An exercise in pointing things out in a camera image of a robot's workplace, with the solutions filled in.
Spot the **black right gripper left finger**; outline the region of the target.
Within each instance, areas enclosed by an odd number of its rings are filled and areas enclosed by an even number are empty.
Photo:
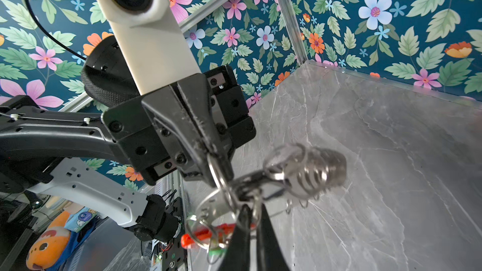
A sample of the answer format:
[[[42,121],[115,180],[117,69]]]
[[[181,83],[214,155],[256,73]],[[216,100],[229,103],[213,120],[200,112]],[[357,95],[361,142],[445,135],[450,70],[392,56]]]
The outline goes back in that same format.
[[[251,264],[252,211],[243,205],[219,271],[249,270]]]

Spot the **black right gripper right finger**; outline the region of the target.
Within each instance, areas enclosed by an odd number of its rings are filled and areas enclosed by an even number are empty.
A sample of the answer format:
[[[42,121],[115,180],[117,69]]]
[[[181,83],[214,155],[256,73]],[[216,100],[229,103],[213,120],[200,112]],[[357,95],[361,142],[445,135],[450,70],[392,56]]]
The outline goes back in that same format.
[[[261,220],[256,231],[257,270],[290,271],[279,246],[266,206],[262,205],[261,208]]]

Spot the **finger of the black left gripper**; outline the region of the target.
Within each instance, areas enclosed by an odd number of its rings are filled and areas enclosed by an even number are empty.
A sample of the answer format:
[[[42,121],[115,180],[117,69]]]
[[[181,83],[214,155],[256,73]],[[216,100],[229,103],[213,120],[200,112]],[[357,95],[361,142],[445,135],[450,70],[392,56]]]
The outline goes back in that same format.
[[[141,104],[158,132],[164,147],[187,181],[203,181],[202,173],[180,139],[182,122],[188,120],[177,89],[158,89],[143,95]]]
[[[215,184],[210,166],[215,163],[227,179],[233,178],[230,159],[234,150],[228,134],[221,134],[212,115],[212,90],[203,74],[194,74],[177,85],[188,120],[182,122],[180,139],[187,153],[202,173],[202,180]]]

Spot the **metal keyring holder red handle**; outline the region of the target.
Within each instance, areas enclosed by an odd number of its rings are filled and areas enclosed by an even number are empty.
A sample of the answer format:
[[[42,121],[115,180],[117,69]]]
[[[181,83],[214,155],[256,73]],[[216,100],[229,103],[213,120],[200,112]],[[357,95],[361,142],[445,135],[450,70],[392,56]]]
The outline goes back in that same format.
[[[252,211],[252,245],[257,240],[262,205],[285,199],[287,211],[295,204],[306,206],[311,199],[342,186],[348,173],[344,154],[299,143],[276,148],[261,169],[233,180],[228,180],[219,168],[217,163],[210,166],[215,189],[186,220],[182,237],[186,250],[227,250],[243,205]]]

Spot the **green tag key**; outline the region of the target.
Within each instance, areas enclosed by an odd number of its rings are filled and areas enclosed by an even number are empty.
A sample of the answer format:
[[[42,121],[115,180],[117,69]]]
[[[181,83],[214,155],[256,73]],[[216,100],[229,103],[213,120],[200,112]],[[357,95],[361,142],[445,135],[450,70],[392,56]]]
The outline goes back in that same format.
[[[208,251],[207,263],[208,265],[216,264],[218,261],[222,260],[226,253],[225,248],[212,248]]]

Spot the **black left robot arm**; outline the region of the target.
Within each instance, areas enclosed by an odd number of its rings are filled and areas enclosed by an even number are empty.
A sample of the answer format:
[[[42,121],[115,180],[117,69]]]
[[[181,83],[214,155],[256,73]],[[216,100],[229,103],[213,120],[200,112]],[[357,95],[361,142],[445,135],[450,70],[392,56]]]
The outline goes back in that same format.
[[[215,184],[213,156],[233,178],[236,149],[256,136],[233,69],[219,66],[141,95],[113,36],[87,57],[82,81],[107,106],[102,115],[47,111],[30,95],[1,105],[1,191],[61,196],[101,212],[142,241],[173,240],[180,221],[160,196],[128,194],[71,158],[131,165],[148,185],[179,171],[187,181]]]

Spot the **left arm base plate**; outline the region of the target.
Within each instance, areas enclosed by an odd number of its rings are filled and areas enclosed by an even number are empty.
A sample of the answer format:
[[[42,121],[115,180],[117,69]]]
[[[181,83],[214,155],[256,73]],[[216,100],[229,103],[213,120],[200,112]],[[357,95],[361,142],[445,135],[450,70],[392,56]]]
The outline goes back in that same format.
[[[177,197],[166,207],[174,217],[177,217],[179,228],[174,238],[166,243],[153,242],[152,270],[187,270],[187,250],[182,247],[182,237],[185,234],[185,214],[183,200]]]

